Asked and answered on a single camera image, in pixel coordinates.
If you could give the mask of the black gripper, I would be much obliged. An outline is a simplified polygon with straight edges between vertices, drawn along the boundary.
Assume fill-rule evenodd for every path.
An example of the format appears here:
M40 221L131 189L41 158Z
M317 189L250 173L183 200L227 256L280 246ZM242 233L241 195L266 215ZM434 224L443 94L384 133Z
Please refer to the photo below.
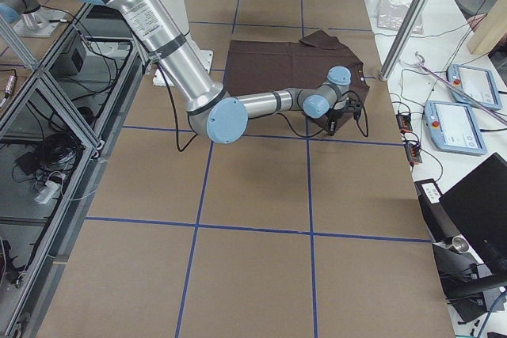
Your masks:
M336 133L336 124L337 124L338 120L341 117L343 117L343 115L344 115L344 111L342 108L340 108L340 109L332 108L326 113L327 123L329 124L328 135L334 135Z

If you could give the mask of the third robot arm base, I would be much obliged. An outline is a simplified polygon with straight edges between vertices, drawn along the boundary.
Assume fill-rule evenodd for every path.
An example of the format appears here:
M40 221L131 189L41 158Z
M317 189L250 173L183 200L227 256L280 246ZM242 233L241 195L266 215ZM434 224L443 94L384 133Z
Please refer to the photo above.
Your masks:
M1 15L23 37L48 38L58 27L60 14L46 12L38 0L1 0Z

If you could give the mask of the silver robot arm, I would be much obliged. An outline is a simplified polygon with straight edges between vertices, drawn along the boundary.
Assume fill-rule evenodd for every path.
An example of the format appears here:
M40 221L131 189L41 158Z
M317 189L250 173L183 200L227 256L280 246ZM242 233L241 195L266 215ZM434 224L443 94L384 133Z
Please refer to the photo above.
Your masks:
M159 66L164 79L182 93L190 127L213 142L231 143L245 132L249 119L281 111L302 111L313 120L345 111L351 74L330 69L317 89L289 88L232 97L211 79L184 33L160 0L81 0L120 12L134 36Z

